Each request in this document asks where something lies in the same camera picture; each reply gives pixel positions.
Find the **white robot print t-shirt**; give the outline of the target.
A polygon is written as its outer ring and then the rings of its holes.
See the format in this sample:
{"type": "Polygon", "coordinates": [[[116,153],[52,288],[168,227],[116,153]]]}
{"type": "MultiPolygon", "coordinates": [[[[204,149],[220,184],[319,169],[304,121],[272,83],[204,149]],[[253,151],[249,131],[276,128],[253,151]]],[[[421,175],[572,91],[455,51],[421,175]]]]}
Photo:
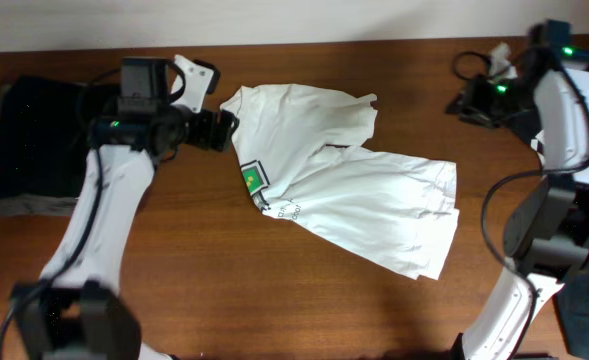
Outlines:
{"type": "Polygon", "coordinates": [[[364,148],[374,94],[298,84],[241,87],[233,146],[249,195],[268,217],[411,279],[438,279],[456,232],[455,163],[364,148]]]}

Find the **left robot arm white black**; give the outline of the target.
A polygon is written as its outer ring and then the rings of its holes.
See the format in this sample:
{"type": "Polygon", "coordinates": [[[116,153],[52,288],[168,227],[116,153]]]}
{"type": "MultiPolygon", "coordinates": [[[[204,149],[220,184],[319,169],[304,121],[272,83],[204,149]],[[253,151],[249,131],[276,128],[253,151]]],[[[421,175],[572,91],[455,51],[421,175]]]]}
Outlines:
{"type": "Polygon", "coordinates": [[[221,73],[189,60],[126,57],[119,91],[87,124],[85,178],[66,232],[39,279],[12,289],[0,326],[0,359],[16,327],[30,359],[163,359],[142,339],[119,296],[134,217],[159,166],[182,145],[226,151],[239,126],[204,107],[221,73]]]}

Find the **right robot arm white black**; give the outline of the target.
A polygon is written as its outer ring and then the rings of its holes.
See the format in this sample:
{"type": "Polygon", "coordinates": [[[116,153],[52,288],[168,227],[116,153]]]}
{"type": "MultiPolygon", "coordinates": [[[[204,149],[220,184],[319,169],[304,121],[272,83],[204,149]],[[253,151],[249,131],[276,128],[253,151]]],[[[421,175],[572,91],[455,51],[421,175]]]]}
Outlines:
{"type": "Polygon", "coordinates": [[[475,322],[460,333],[454,359],[514,359],[541,308],[589,268],[589,51],[568,23],[530,28],[528,45],[483,59],[447,106],[463,122],[507,128],[531,145],[536,188],[510,215],[490,252],[501,275],[475,322]]]}

